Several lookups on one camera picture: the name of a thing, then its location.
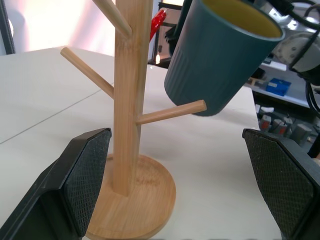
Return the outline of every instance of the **wooden mug tree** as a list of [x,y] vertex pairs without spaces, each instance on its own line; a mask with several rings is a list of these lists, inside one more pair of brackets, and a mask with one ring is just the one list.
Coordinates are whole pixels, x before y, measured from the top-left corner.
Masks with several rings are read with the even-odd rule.
[[65,47],[61,54],[114,99],[114,149],[86,236],[148,239],[168,221],[175,182],[156,160],[139,155],[141,125],[206,110],[203,100],[143,114],[153,0],[93,0],[116,29],[114,87]]

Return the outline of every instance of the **white wall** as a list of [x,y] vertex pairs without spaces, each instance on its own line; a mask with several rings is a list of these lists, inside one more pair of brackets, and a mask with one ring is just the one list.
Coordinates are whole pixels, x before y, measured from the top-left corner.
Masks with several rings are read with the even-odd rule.
[[[159,2],[154,0],[153,16]],[[114,56],[115,28],[92,0],[5,0],[5,4],[16,53],[69,45]],[[0,42],[0,55],[5,54]]]

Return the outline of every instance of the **shelf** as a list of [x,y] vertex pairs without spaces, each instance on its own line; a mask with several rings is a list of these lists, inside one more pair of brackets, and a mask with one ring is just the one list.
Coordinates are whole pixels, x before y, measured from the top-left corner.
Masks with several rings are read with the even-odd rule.
[[262,63],[261,66],[265,66],[271,69],[277,69],[283,72],[287,71],[287,65],[276,61],[271,61],[270,64]]
[[292,104],[296,104],[296,105],[299,105],[299,106],[302,106],[302,107],[305,107],[305,108],[309,108],[309,105],[307,103],[306,100],[301,100],[301,99],[298,99],[298,98],[295,98],[295,97],[292,97],[292,96],[280,96],[280,95],[277,95],[277,94],[274,94],[272,92],[269,92],[269,91],[266,91],[266,90],[263,90],[257,86],[252,86],[248,83],[245,83],[244,86],[248,87],[248,88],[251,88],[252,91],[254,92],[257,92],[257,93],[260,93],[260,94],[264,94],[264,95],[267,95],[267,96],[270,96],[272,98],[275,98],[275,99],[280,99],[282,101],[286,101],[288,103],[292,103]]

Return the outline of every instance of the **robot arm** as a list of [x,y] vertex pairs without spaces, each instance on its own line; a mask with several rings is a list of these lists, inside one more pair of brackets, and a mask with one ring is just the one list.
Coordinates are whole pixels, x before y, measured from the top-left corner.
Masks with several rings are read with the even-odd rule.
[[[294,12],[292,3],[299,2],[311,5],[304,16]],[[320,23],[308,17],[313,9],[318,11],[320,17],[320,4],[312,0],[256,0],[254,4],[268,12],[285,30],[286,38],[272,53],[305,80],[306,100],[320,118],[320,108],[314,97],[314,91],[320,93]],[[268,6],[274,8],[266,11]]]

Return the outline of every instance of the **wooden pole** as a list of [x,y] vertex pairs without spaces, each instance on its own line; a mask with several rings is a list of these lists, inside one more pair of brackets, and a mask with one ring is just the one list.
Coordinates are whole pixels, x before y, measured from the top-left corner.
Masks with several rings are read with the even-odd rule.
[[128,196],[139,155],[136,121],[144,104],[153,1],[117,0],[116,7],[132,36],[115,33],[113,190]]

